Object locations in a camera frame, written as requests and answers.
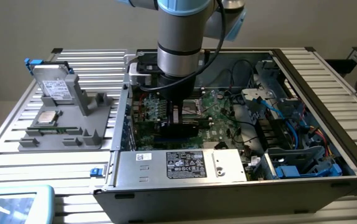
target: gray wall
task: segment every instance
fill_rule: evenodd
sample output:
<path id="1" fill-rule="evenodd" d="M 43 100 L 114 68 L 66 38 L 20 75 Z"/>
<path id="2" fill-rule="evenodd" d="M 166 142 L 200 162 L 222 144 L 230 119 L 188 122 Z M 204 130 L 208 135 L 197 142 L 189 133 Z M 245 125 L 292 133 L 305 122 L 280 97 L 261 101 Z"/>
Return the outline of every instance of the gray wall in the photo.
<path id="1" fill-rule="evenodd" d="M 154 11 L 113 0 L 0 0 L 0 100 L 16 100 L 31 81 L 26 57 L 45 58 L 55 47 L 154 48 L 157 32 Z M 244 29 L 225 47 L 302 46 L 347 56 L 357 46 L 357 0 L 248 0 Z"/>

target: blue plastic clip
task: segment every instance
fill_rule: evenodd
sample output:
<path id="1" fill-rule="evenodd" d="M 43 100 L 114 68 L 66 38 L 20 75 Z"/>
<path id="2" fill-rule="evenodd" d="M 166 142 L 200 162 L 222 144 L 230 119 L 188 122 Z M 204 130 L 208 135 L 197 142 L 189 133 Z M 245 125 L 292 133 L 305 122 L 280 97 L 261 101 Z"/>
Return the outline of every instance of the blue plastic clip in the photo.
<path id="1" fill-rule="evenodd" d="M 103 169 L 102 168 L 94 168 L 90 171 L 90 177 L 99 177 L 103 176 Z"/>
<path id="2" fill-rule="evenodd" d="M 34 59 L 34 60 L 31 60 L 30 65 L 39 65 L 42 63 L 43 63 L 42 59 Z"/>
<path id="3" fill-rule="evenodd" d="M 25 66 L 27 67 L 30 74 L 34 75 L 34 72 L 31 71 L 31 67 L 30 67 L 30 58 L 25 59 Z"/>

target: tablet screen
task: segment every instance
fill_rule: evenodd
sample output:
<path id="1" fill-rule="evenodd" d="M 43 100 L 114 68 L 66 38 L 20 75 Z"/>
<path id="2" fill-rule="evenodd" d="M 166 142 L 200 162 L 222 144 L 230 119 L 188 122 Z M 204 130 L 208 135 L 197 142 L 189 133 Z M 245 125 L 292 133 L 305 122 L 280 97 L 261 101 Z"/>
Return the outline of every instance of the tablet screen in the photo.
<path id="1" fill-rule="evenodd" d="M 25 224 L 37 194 L 0 195 L 0 224 Z"/>

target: white label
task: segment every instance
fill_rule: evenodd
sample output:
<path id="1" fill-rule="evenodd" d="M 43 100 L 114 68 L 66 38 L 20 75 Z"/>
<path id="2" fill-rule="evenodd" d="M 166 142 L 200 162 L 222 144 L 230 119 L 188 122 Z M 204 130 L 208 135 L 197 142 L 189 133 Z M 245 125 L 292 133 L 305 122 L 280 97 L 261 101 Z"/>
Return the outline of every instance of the white label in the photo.
<path id="1" fill-rule="evenodd" d="M 256 166 L 260 163 L 261 158 L 257 157 L 257 155 L 254 155 L 250 157 L 250 160 L 252 160 L 252 165 Z"/>
<path id="2" fill-rule="evenodd" d="M 73 99 L 63 80 L 43 81 L 43 84 L 54 100 Z"/>
<path id="3" fill-rule="evenodd" d="M 151 160 L 153 159 L 153 154 L 151 153 L 143 153 L 143 154 L 137 154 L 137 161 L 141 160 Z"/>

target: barcode sticker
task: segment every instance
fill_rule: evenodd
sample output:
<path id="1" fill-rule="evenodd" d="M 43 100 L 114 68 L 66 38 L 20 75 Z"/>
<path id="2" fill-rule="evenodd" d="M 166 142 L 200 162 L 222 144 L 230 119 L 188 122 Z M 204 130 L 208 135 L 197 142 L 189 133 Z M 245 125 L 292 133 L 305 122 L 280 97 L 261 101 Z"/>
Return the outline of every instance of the barcode sticker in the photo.
<path id="1" fill-rule="evenodd" d="M 43 84 L 54 100 L 73 99 L 63 80 L 43 81 Z"/>

